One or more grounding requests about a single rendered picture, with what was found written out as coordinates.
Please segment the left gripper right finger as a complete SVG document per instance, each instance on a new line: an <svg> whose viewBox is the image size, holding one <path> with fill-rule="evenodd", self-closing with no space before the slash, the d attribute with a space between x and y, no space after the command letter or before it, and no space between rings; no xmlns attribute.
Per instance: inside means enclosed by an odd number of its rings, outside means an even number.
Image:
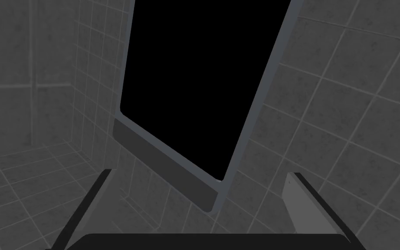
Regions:
<svg viewBox="0 0 400 250"><path fill-rule="evenodd" d="M286 175L282 199L296 233L340 234L351 242L349 228L301 173Z"/></svg>

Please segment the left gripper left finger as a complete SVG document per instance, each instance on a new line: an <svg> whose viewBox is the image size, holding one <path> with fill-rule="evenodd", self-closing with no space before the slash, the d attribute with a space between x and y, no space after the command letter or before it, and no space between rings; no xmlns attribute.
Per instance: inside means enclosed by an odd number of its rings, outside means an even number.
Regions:
<svg viewBox="0 0 400 250"><path fill-rule="evenodd" d="M97 177L49 250L102 250L109 243L108 228L118 199L116 169Z"/></svg>

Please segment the black window with grey frame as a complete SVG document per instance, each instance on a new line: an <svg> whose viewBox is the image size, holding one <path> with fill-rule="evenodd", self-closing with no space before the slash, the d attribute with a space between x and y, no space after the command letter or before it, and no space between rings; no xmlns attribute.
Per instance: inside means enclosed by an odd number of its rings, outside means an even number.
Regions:
<svg viewBox="0 0 400 250"><path fill-rule="evenodd" d="M304 0L130 0L113 138L222 206Z"/></svg>

